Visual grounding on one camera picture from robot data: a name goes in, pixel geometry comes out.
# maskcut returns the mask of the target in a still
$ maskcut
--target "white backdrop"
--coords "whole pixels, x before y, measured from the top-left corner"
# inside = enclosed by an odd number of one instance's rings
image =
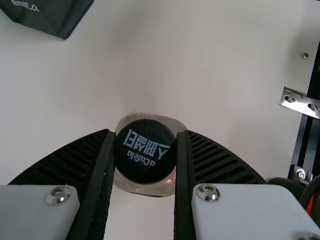
[[[132,111],[285,177],[301,115],[279,101],[307,91],[319,40],[315,0],[97,0],[66,41],[0,12],[0,184]],[[173,203],[114,188],[106,239],[171,239]]]

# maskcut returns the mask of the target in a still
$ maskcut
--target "black fabric bag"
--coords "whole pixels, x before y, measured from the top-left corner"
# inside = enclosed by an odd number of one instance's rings
[[[94,0],[0,0],[0,9],[16,23],[66,40]]]

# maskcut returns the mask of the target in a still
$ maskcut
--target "silver screw head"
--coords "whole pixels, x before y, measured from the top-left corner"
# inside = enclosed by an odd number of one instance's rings
[[[297,171],[295,171],[296,175],[304,180],[306,178],[306,172],[302,168],[299,168]]]
[[[65,188],[63,186],[57,186],[51,191],[52,196],[58,196],[64,192]]]
[[[57,205],[66,201],[71,195],[71,190],[67,186],[57,186],[47,195],[46,202]]]
[[[311,232],[302,232],[297,235],[297,240],[320,240],[320,236]]]
[[[309,54],[308,53],[306,53],[306,52],[301,52],[300,53],[300,58],[302,58],[302,59],[307,59],[309,57]]]
[[[199,186],[197,193],[202,200],[208,202],[214,202],[220,198],[218,189],[214,185],[208,183]]]
[[[294,103],[296,101],[296,99],[293,97],[293,96],[286,96],[285,97],[285,100],[288,102],[288,103]]]
[[[319,110],[319,107],[315,104],[308,104],[308,107],[314,112]]]

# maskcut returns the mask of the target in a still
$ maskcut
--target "black rubber gripper pad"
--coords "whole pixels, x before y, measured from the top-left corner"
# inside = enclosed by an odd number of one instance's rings
[[[108,129],[84,136],[38,161],[9,184],[74,186],[80,208],[67,240],[102,240],[115,172],[114,138]]]
[[[196,132],[177,135],[174,239],[196,240],[192,192],[197,184],[266,184],[234,153]]]

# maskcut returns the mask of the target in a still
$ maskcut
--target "black capsule lid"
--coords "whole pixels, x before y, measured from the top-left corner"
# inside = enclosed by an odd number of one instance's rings
[[[114,141],[117,169],[138,184],[163,180],[174,170],[176,157],[176,137],[156,120],[133,121],[121,129]]]

